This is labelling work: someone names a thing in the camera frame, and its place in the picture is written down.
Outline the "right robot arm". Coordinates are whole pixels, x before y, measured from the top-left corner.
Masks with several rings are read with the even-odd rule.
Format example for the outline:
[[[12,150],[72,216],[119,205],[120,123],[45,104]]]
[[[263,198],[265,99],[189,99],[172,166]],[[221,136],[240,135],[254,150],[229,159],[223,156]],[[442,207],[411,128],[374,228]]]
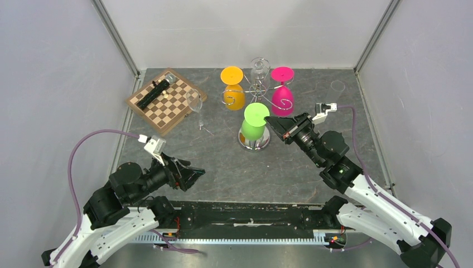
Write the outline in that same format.
[[[309,114],[268,116],[265,121],[284,143],[295,143],[321,169],[320,177],[329,188],[343,194],[323,207],[326,226],[362,232],[391,248],[408,267],[439,266],[451,241],[452,226],[446,220],[432,220],[378,186],[346,157],[349,147],[343,135],[316,133]]]

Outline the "green plastic wine glass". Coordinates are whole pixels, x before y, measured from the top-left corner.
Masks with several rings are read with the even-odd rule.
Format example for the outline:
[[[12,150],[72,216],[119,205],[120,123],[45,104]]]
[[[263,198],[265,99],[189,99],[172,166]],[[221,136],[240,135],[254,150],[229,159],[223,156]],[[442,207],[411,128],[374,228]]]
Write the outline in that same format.
[[[255,141],[263,136],[265,118],[269,115],[269,109],[263,103],[251,103],[245,108],[241,132],[246,140]]]

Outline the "orange plastic wine glass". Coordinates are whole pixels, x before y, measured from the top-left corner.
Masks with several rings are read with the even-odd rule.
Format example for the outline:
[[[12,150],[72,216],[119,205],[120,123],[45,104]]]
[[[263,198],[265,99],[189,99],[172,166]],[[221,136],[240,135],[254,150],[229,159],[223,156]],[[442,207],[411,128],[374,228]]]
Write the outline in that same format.
[[[245,105],[245,93],[239,84],[243,78],[244,73],[237,66],[226,67],[220,74],[221,81],[226,85],[222,93],[222,101],[231,111],[240,110]]]

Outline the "black flashlight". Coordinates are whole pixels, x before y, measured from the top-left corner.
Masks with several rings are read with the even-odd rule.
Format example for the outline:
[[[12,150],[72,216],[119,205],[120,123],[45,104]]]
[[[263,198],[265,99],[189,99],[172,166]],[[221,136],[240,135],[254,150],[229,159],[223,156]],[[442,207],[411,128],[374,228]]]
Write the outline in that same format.
[[[167,74],[160,82],[152,81],[153,88],[138,103],[137,107],[144,110],[150,103],[157,99],[164,91],[166,91],[174,82],[176,76]]]

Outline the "clear ribbed flute glass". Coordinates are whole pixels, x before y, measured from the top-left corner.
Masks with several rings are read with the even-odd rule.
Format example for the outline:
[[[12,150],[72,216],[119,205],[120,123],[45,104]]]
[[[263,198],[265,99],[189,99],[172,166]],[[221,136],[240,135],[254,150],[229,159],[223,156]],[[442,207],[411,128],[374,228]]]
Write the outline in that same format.
[[[323,99],[324,103],[336,103],[346,86],[345,83],[340,80],[334,80],[330,83],[330,87]]]

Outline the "clear round wine glass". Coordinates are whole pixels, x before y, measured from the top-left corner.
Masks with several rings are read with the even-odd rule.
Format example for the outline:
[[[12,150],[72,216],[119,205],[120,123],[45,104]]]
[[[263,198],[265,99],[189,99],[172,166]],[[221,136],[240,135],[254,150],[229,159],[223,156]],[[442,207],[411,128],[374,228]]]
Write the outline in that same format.
[[[211,136],[214,134],[206,128],[206,123],[209,122],[210,110],[209,106],[205,104],[202,94],[194,88],[191,88],[186,93],[186,101],[188,107],[197,114],[197,126],[199,130],[204,130]]]

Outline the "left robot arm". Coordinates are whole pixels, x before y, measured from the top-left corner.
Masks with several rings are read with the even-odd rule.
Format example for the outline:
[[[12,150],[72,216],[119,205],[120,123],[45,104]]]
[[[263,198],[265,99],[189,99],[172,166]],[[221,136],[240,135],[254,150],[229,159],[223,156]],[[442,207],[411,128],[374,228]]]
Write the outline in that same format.
[[[58,248],[41,255],[46,267],[99,267],[141,232],[177,223],[176,211],[166,197],[143,203],[164,185],[187,191],[206,173],[186,160],[162,155],[148,169],[135,162],[121,164],[108,182],[85,203],[81,222]]]

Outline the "wooden chessboard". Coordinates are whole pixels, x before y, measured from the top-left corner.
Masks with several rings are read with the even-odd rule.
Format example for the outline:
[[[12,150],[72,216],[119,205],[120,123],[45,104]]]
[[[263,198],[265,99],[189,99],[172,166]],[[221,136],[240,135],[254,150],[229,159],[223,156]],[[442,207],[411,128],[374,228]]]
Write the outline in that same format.
[[[138,107],[138,102],[151,92],[158,82],[163,80],[165,76],[169,74],[174,75],[176,81],[166,90],[166,94],[161,94],[146,108],[140,109]],[[198,91],[201,99],[206,101],[207,94],[198,86],[190,82],[175,70],[167,68],[154,77],[150,82],[146,83],[141,89],[128,97],[126,103],[161,136],[165,136],[192,112],[188,106],[186,98],[187,92],[191,89]]]

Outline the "clear tumbler wine glass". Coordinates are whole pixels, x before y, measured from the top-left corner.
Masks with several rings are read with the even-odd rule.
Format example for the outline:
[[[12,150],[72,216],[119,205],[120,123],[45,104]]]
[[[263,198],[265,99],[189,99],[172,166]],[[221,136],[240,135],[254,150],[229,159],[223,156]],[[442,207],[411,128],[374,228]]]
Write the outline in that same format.
[[[254,58],[251,63],[251,71],[250,71],[250,82],[252,86],[255,88],[259,88],[261,90],[269,89],[269,71],[271,65],[269,61],[265,58]]]

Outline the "pink plastic wine glass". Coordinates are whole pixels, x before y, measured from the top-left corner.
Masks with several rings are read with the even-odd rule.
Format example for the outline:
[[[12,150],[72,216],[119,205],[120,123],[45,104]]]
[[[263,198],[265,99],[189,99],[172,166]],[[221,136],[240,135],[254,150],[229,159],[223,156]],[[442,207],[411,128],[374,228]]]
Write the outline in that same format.
[[[272,112],[279,117],[287,117],[294,110],[294,98],[287,83],[294,78],[293,69],[287,66],[280,66],[271,72],[271,78],[278,82],[278,88],[274,90],[272,96]]]

